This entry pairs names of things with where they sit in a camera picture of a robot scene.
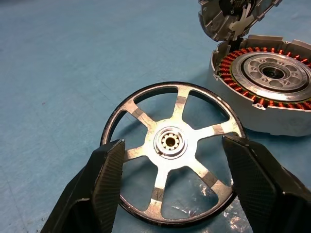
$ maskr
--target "copper winding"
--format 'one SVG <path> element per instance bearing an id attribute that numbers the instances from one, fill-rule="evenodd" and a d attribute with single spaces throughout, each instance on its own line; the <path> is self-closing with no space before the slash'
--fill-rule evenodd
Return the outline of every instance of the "copper winding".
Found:
<path id="1" fill-rule="evenodd" d="M 221 63 L 219 67 L 220 68 L 230 68 L 230 65 Z"/>
<path id="2" fill-rule="evenodd" d="M 231 77 L 231 73 L 230 73 L 230 67 L 232 62 L 239 56 L 249 53 L 249 52 L 254 52 L 254 51 L 265 51 L 265 52 L 272 52 L 275 53 L 276 49 L 275 48 L 271 48 L 268 49 L 266 47 L 263 48 L 259 48 L 259 47 L 255 47 L 255 48 L 242 48 L 240 50 L 237 51 L 233 51 L 232 53 L 228 54 L 220 63 L 219 65 L 219 75 L 220 77 L 223 79 L 223 81 L 230 86 L 231 88 L 233 88 L 235 91 L 241 93 L 243 96 L 250 98 L 253 102 L 257 102 L 257 100 L 259 99 L 259 101 L 257 103 L 261 104 L 261 105 L 269 105 L 269 106 L 278 106 L 281 108 L 298 108 L 298 109 L 302 109 L 302 110 L 311 110 L 311 100 L 305 101 L 305 102 L 301 102 L 301 103 L 286 103 L 286 102 L 277 102 L 274 100 L 265 100 L 263 98 L 260 98 L 252 93 L 250 93 L 249 91 L 243 90 L 243 88 L 241 86 L 239 86 L 237 84 L 237 82 Z M 276 53 L 278 54 L 284 54 L 284 50 L 278 50 Z M 291 52 L 287 52 L 285 54 L 286 56 L 289 57 L 293 57 L 294 59 L 306 64 L 309 68 L 311 68 L 311 62 L 308 59 L 301 59 L 300 55 L 296 55 L 293 56 L 293 54 Z"/>
<path id="3" fill-rule="evenodd" d="M 232 61 L 229 61 L 227 59 L 223 59 L 222 63 L 226 63 L 227 65 L 231 65 Z"/>
<path id="4" fill-rule="evenodd" d="M 230 72 L 230 69 L 226 67 L 222 67 L 222 68 L 219 68 L 219 71 Z"/>
<path id="5" fill-rule="evenodd" d="M 243 88 L 242 88 L 242 87 L 240 87 L 240 86 L 237 86 L 237 87 L 235 87 L 235 88 L 234 88 L 234 90 L 236 90 L 237 92 L 240 92 L 240 91 L 242 91 L 242 90 L 243 90 Z"/>
<path id="6" fill-rule="evenodd" d="M 231 81 L 233 81 L 232 78 L 224 78 L 223 80 L 224 80 L 225 82 L 231 82 Z"/>
<path id="7" fill-rule="evenodd" d="M 253 96 L 251 97 L 251 100 L 255 101 L 255 100 L 256 100 L 256 96 L 253 95 Z"/>
<path id="8" fill-rule="evenodd" d="M 236 51 L 235 53 L 239 56 L 243 55 L 243 53 L 241 53 L 240 51 Z"/>
<path id="9" fill-rule="evenodd" d="M 264 105 L 264 103 L 265 103 L 264 99 L 259 100 L 259 104 L 261 104 L 262 106 Z"/>
<path id="10" fill-rule="evenodd" d="M 220 73 L 220 76 L 222 76 L 222 77 L 226 77 L 226 76 L 231 77 L 231 74 L 230 73 Z"/>
<path id="11" fill-rule="evenodd" d="M 310 101 L 304 102 L 304 105 L 306 106 L 307 109 L 311 110 L 311 102 Z"/>
<path id="12" fill-rule="evenodd" d="M 301 103 L 297 103 L 296 106 L 297 106 L 299 109 L 306 110 L 305 106 L 303 106 L 303 104 L 301 104 Z"/>
<path id="13" fill-rule="evenodd" d="M 235 52 L 232 52 L 232 53 L 230 53 L 229 55 L 232 56 L 232 57 L 234 57 L 234 58 L 237 58 L 237 57 L 238 57 L 238 55 L 236 55 Z"/>
<path id="14" fill-rule="evenodd" d="M 227 57 L 225 57 L 225 59 L 229 60 L 229 61 L 234 61 L 235 58 L 234 57 L 230 57 L 229 55 Z"/>
<path id="15" fill-rule="evenodd" d="M 305 63 L 308 62 L 308 60 L 307 60 L 307 58 L 306 58 L 306 59 L 301 60 L 301 62 L 305 64 Z"/>
<path id="16" fill-rule="evenodd" d="M 228 83 L 228 86 L 230 87 L 235 87 L 237 86 L 238 84 L 236 82 L 231 82 L 231 83 Z"/>
<path id="17" fill-rule="evenodd" d="M 244 96 L 247 97 L 248 93 L 249 93 L 248 91 L 243 91 L 243 92 L 242 92 L 242 95 L 244 95 Z"/>
<path id="18" fill-rule="evenodd" d="M 289 108 L 295 108 L 295 105 L 292 104 L 292 103 L 287 103 L 287 107 L 289 107 Z"/>
<path id="19" fill-rule="evenodd" d="M 244 53 L 244 54 L 248 53 L 248 51 L 246 49 L 244 49 L 244 48 L 241 49 L 241 52 Z"/>

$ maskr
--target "center hole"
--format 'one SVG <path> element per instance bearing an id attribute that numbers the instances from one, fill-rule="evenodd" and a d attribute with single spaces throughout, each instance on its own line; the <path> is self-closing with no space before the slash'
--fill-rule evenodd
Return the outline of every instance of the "center hole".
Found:
<path id="1" fill-rule="evenodd" d="M 265 67 L 262 73 L 271 79 L 281 79 L 284 77 L 284 72 L 276 67 Z"/>
<path id="2" fill-rule="evenodd" d="M 168 137 L 165 142 L 166 142 L 166 145 L 168 145 L 169 147 L 172 147 L 175 145 L 175 139 L 172 137 Z"/>

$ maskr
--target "blue mat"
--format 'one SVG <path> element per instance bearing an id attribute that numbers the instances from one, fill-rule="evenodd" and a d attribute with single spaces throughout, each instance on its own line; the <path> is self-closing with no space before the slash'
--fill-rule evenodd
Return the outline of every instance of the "blue mat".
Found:
<path id="1" fill-rule="evenodd" d="M 310 6 L 309 0 L 284 0 L 251 33 L 311 43 Z M 217 43 L 201 29 L 199 8 L 196 0 L 0 0 L 0 232 L 40 231 L 126 96 L 162 81 L 208 88 L 208 63 Z M 141 106 L 161 119 L 173 103 L 172 95 L 164 95 Z M 204 102 L 193 99 L 187 108 L 184 119 L 193 127 L 221 120 Z M 142 142 L 143 133 L 129 116 L 114 137 L 125 137 L 131 147 Z M 311 187 L 310 136 L 248 136 Z M 203 143 L 198 156 L 230 182 L 220 139 L 215 140 Z M 145 207 L 155 174 L 148 160 L 129 163 L 122 192 Z M 163 207 L 168 217 L 207 208 L 206 187 L 189 170 L 172 174 L 169 186 Z M 122 232 L 252 231 L 236 199 L 214 219 L 183 230 L 148 225 L 119 208 L 113 233 Z"/>

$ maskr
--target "spoke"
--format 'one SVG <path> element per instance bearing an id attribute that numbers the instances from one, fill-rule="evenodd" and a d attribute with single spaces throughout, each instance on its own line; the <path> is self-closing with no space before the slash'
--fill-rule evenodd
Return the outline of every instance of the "spoke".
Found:
<path id="1" fill-rule="evenodd" d="M 142 111 L 133 101 L 126 103 L 123 109 L 130 113 L 137 120 L 139 120 L 149 130 L 155 127 L 156 122 L 148 117 L 148 115 L 144 111 Z"/>
<path id="2" fill-rule="evenodd" d="M 152 190 L 149 206 L 145 213 L 152 214 L 154 218 L 163 219 L 161 214 L 162 201 L 164 196 L 165 183 L 168 171 L 158 170 L 155 179 L 155 186 Z"/>
<path id="3" fill-rule="evenodd" d="M 226 186 L 224 183 L 222 183 L 220 180 L 218 180 L 213 187 L 211 188 L 214 193 L 218 197 L 218 203 L 223 202 L 232 194 L 233 190 L 232 187 Z"/>
<path id="4" fill-rule="evenodd" d="M 210 187 L 218 197 L 218 203 L 225 201 L 232 194 L 232 187 L 226 186 L 218 180 L 205 166 L 199 161 L 194 160 L 189 167 Z"/>
<path id="5" fill-rule="evenodd" d="M 187 102 L 187 98 L 190 92 L 190 88 L 186 86 L 178 87 L 178 95 L 173 112 L 173 118 L 182 118 L 184 108 Z"/>
<path id="6" fill-rule="evenodd" d="M 144 146 L 129 149 L 125 153 L 124 162 L 139 158 L 141 156 L 146 156 L 146 151 L 144 150 Z"/>
<path id="7" fill-rule="evenodd" d="M 190 162 L 188 166 L 202 179 L 202 181 L 208 187 L 213 187 L 213 185 L 217 182 L 218 179 L 196 159 Z"/>
<path id="8" fill-rule="evenodd" d="M 237 133 L 240 137 L 242 137 L 241 131 L 234 119 L 195 131 L 195 135 L 197 135 L 198 140 L 226 133 Z"/>

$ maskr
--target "splined hub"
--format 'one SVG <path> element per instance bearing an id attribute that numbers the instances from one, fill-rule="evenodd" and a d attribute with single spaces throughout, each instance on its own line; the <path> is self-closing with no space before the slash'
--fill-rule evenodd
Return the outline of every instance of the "splined hub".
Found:
<path id="1" fill-rule="evenodd" d="M 167 159 L 176 159 L 187 148 L 188 141 L 177 127 L 165 127 L 156 133 L 154 148 L 156 152 Z"/>

